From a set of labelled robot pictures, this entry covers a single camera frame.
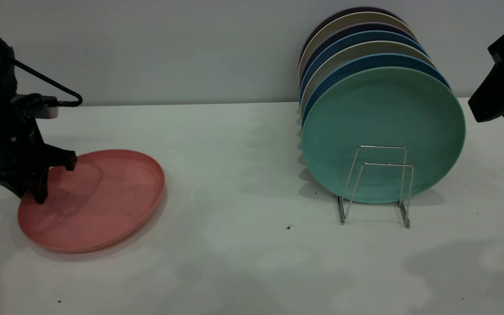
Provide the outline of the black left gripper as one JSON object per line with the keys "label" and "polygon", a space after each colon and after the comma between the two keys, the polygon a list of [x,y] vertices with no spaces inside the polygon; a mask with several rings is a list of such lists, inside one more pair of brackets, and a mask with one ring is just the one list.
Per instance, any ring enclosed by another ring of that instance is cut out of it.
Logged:
{"label": "black left gripper", "polygon": [[[60,106],[70,104],[56,98],[0,102],[0,186],[20,199],[29,192],[38,204],[43,204],[48,197],[49,168],[74,170],[75,152],[46,144],[36,123],[37,118],[55,118]],[[22,175],[17,178],[4,174]]]}

